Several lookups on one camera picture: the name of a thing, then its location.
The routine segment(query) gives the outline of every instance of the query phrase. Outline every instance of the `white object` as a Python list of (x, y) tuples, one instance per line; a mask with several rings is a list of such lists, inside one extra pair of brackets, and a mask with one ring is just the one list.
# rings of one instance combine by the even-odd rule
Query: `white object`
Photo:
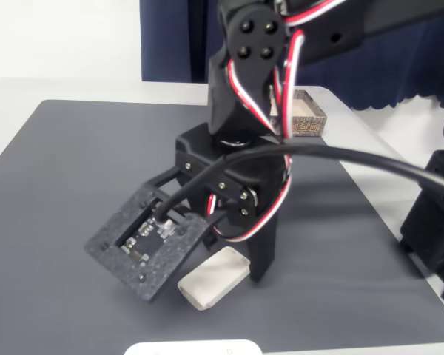
[[(322, 87), (298, 87), (298, 89), (306, 90), (329, 117), (323, 133), (323, 140), (328, 146), (363, 150), (390, 158), (399, 157), (399, 154), (391, 146), (386, 144), (371, 127), (361, 121), (332, 92)], [(207, 105), (207, 90), (206, 84), (3, 78), (0, 80), (0, 154), (36, 107), (44, 100)], [(428, 147), (432, 153), (435, 149), (441, 149), (444, 144), (443, 139), (438, 140), (441, 138), (443, 121), (440, 124), (427, 127), (419, 125), (425, 121), (427, 120), (408, 120), (411, 132), (418, 132), (418, 137), (420, 137), (420, 139), (408, 141), (408, 144), (411, 144), (408, 146), (409, 154), (404, 155), (408, 161), (422, 159), (425, 147)], [(342, 163), (342, 165), (375, 207), (391, 232), (399, 236), (401, 223), (408, 208), (411, 208), (416, 199), (419, 188), (414, 183), (395, 175), (349, 163)], [(427, 274), (426, 279), (437, 296), (440, 297), (444, 290), (444, 284), (435, 275)], [(444, 355), (444, 343), (385, 348), (294, 351), (289, 354)]]
[(200, 342), (140, 342), (125, 355), (262, 355), (249, 340), (204, 340)]
[(199, 311), (211, 308), (249, 273), (250, 260), (226, 246), (188, 273), (179, 290)]

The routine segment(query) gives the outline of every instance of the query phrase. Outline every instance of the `white block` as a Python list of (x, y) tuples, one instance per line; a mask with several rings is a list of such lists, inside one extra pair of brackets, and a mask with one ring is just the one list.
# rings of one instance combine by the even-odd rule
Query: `white block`
[(199, 311), (211, 308), (249, 273), (250, 260), (229, 246), (188, 273), (178, 283), (187, 300)]

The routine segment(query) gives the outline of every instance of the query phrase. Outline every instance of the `dark blue curtain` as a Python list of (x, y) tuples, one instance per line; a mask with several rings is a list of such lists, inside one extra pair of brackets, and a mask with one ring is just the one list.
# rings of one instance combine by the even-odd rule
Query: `dark blue curtain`
[[(206, 63), (222, 45), (217, 0), (207, 1), (206, 33), (201, 33), (191, 0), (140, 4), (143, 80), (190, 82), (201, 56), (205, 65), (197, 72), (207, 75)], [(199, 45), (203, 36), (205, 53)], [(330, 89), (354, 109), (394, 107), (415, 95), (436, 95), (444, 107), (444, 16), (368, 38), (356, 50), (301, 66), (297, 83)]]

